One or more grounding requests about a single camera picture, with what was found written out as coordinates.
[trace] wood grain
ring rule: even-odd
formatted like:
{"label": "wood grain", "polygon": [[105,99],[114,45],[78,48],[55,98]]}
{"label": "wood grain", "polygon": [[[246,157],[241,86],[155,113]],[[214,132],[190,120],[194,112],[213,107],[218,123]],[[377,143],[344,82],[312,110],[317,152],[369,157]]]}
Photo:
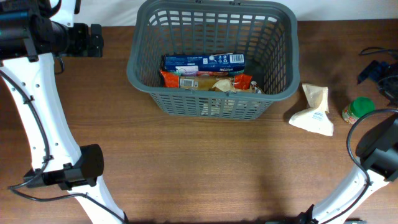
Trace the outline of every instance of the wood grain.
{"label": "wood grain", "polygon": [[[230,121],[169,116],[127,80],[133,27],[103,30],[103,58],[66,58],[56,77],[69,127],[79,145],[98,143],[106,184],[132,221],[219,222],[295,216],[325,198],[353,166],[345,149],[350,129],[341,110],[358,96],[387,100],[358,73],[385,55],[359,57],[369,46],[398,48],[398,21],[299,22],[300,74],[330,90],[333,137],[288,124],[307,106],[302,90],[274,103],[259,119]],[[35,203],[6,186],[30,168],[27,138],[14,102],[0,83],[0,223],[90,223],[74,199]],[[366,122],[353,144],[385,116]],[[24,190],[36,197],[58,187]],[[397,223],[398,184],[369,198],[352,217]]]}

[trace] crumpled paper bag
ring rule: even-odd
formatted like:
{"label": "crumpled paper bag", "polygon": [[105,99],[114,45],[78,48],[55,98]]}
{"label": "crumpled paper bag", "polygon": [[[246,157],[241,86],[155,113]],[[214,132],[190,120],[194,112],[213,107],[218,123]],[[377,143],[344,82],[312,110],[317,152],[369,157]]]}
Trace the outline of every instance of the crumpled paper bag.
{"label": "crumpled paper bag", "polygon": [[333,123],[328,119],[328,87],[303,84],[305,96],[310,108],[295,113],[289,124],[313,133],[333,135]]}

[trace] orange snack bag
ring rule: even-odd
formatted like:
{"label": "orange snack bag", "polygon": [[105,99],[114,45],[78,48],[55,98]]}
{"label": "orange snack bag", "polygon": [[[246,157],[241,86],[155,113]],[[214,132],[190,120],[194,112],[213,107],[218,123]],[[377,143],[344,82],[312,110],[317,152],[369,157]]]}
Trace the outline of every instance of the orange snack bag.
{"label": "orange snack bag", "polygon": [[210,90],[220,80],[229,80],[233,86],[240,90],[247,90],[250,87],[252,76],[240,74],[234,77],[181,77],[171,72],[160,71],[164,77],[167,88],[186,88],[194,90]]}

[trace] white wall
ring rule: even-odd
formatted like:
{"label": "white wall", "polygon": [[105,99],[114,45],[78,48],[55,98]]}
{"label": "white wall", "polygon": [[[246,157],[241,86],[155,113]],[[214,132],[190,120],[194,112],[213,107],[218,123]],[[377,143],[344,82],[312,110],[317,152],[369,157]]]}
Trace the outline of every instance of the white wall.
{"label": "white wall", "polygon": [[[82,0],[75,22],[134,26],[145,0]],[[274,0],[288,6],[300,21],[398,18],[398,0]]]}

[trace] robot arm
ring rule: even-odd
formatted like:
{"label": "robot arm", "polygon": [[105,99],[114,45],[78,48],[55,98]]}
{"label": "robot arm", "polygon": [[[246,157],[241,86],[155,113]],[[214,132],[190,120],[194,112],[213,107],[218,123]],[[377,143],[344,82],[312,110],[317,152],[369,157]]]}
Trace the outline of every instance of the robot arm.
{"label": "robot arm", "polygon": [[342,224],[370,195],[398,178],[397,110],[377,110],[364,115],[351,128],[347,137],[347,148],[351,152],[351,135],[361,121],[373,114],[386,112],[395,114],[362,137],[356,149],[358,159],[355,160],[350,153],[356,165],[329,197],[306,214],[311,218],[305,224]]}
{"label": "robot arm", "polygon": [[[36,1],[0,2],[0,47],[4,49],[0,55],[1,76],[16,103],[32,154],[32,169],[24,180],[29,181],[28,188],[58,184],[71,195],[83,195],[76,199],[93,223],[122,223],[120,218],[126,221],[127,217],[113,201],[102,176],[101,148],[96,144],[79,147],[75,142],[55,84],[53,54],[102,56],[101,27],[92,26],[90,36],[85,24],[73,24],[75,1],[57,2],[60,14],[56,13],[51,21],[42,16],[43,12],[49,13],[49,3],[45,10],[43,2],[41,6]],[[46,142],[26,99],[16,88],[29,98],[47,137],[50,160],[40,177],[36,176],[47,156]]]}

